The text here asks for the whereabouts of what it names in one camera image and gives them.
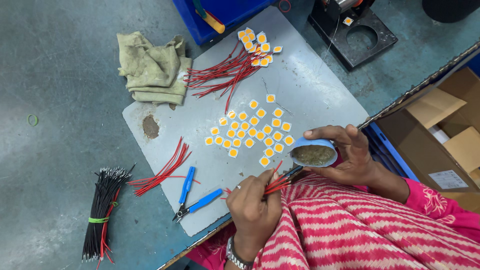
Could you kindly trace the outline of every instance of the cutting mat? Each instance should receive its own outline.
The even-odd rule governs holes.
[[[260,103],[259,107],[267,111],[257,127],[271,124],[274,117],[272,112],[278,105],[266,103],[267,92],[263,78],[270,93],[276,95],[276,100],[292,111],[292,115],[285,112],[281,120],[292,123],[288,134],[294,138],[299,138],[303,131],[318,126],[358,125],[365,121],[368,117],[365,109],[276,7],[263,10],[237,31],[244,30],[245,27],[251,28],[255,33],[264,31],[270,45],[283,46],[283,51],[274,54],[274,62],[268,67],[261,68],[237,85],[229,109],[235,112],[244,110],[252,116],[255,111],[247,105],[255,99]],[[237,32],[233,32],[195,59],[193,69],[205,69],[224,60],[237,41]],[[193,93],[195,90],[187,91],[187,94]],[[190,145],[192,154],[173,175],[186,175],[188,168],[195,166],[194,178],[202,183],[192,184],[187,205],[215,187],[233,189],[249,175],[259,175],[265,169],[258,160],[266,149],[262,142],[254,139],[256,144],[251,149],[242,145],[238,157],[234,159],[221,146],[206,146],[204,138],[210,136],[210,128],[218,126],[218,119],[224,116],[227,96],[220,97],[220,93],[212,93],[197,99],[190,95],[185,98],[184,105],[177,106],[175,110],[168,104],[154,106],[134,102],[123,111],[123,117],[154,173],[166,164],[173,155],[180,136],[184,136],[184,142]],[[149,139],[142,128],[142,120],[150,114],[159,125],[158,137],[155,139]],[[228,126],[220,127],[220,134],[225,138],[227,130]],[[291,147],[285,147],[283,154],[273,156],[267,168],[276,167],[283,160],[279,171],[289,170],[293,163],[288,157],[290,150]],[[179,208],[182,185],[183,178],[170,178],[162,183],[163,192],[173,208],[172,216],[165,217],[169,220]],[[217,198],[208,206],[185,216],[180,223],[187,235],[193,236],[227,213],[225,200]]]

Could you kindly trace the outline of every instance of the stain on mat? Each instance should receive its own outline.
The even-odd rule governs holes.
[[[144,133],[147,135],[149,139],[155,139],[158,137],[158,130],[160,129],[158,127],[158,124],[155,122],[153,119],[153,115],[149,115],[144,118],[143,120],[143,128],[144,128]]]

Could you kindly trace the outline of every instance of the workbench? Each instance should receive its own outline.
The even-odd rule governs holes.
[[[307,22],[313,0],[291,3],[285,16],[323,57],[327,46]],[[399,41],[352,72],[330,53],[325,59],[370,116],[479,46],[480,10],[455,24],[432,21],[420,0],[377,0],[372,10]],[[155,45],[182,34],[194,59],[222,36],[195,45],[167,0],[6,0],[0,22],[2,268],[94,269],[81,263],[93,173],[137,162],[135,179],[153,174],[121,115],[133,99],[118,76],[116,33],[140,30]],[[118,202],[109,222],[116,265],[104,261],[102,270],[157,269],[229,218],[188,237],[159,187],[135,198],[125,186]]]

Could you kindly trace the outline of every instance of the finger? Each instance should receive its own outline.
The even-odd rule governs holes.
[[[278,173],[275,172],[275,174],[272,177],[272,180],[270,182],[273,182],[278,179]],[[268,195],[267,197],[267,212],[268,212],[268,218],[269,219],[277,219],[278,216],[282,212],[282,202],[281,202],[282,194],[280,190],[277,190],[275,192],[272,192]]]
[[[262,201],[265,193],[265,187],[273,177],[273,171],[273,168],[266,170],[260,174],[257,179],[252,181],[252,184],[249,186],[246,200],[256,204]]]
[[[304,171],[307,172],[313,172],[317,175],[324,176],[328,179],[332,179],[333,181],[336,182],[342,182],[344,180],[344,175],[343,172],[340,170],[337,170],[333,167],[322,167],[322,168],[317,168],[317,167],[304,167]]]
[[[322,126],[303,133],[305,139],[330,139],[343,144],[350,144],[350,138],[345,133],[345,129],[341,126]]]
[[[348,150],[349,154],[352,154],[356,158],[365,158],[368,152],[368,139],[363,132],[360,132],[358,128],[349,124],[347,125],[346,134],[351,140],[351,147]]]
[[[268,169],[268,170],[264,171],[262,174],[260,174],[258,176],[258,180],[260,180],[260,182],[264,186],[266,186],[268,184],[268,182],[270,181],[270,179],[272,179],[274,170],[275,170],[274,168],[271,168],[271,169]]]
[[[235,186],[232,190],[232,193],[230,193],[230,195],[227,197],[228,201],[233,202],[234,199],[244,200],[246,197],[246,193],[250,188],[250,185],[254,178],[255,176],[253,175],[245,178],[242,182],[239,183],[240,189]]]

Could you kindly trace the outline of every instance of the hand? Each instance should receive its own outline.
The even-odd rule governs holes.
[[[305,170],[330,178],[340,184],[372,185],[377,180],[379,168],[368,151],[368,139],[358,129],[349,124],[324,126],[305,131],[306,139],[330,139],[340,151],[343,163],[337,167],[306,167]]]
[[[373,161],[368,151],[368,139],[355,126],[324,126],[305,131],[306,139],[330,139],[340,151],[343,163],[335,168],[305,167],[305,171],[325,176],[340,184],[366,185],[374,194],[405,203],[410,189],[405,180],[382,164]]]
[[[227,206],[237,227],[233,238],[238,256],[253,261],[260,249],[272,235],[282,214],[280,191],[273,192],[263,200],[265,187],[272,179],[278,178],[274,169],[266,170],[260,176],[249,176],[240,182],[241,189],[235,188],[227,197]]]

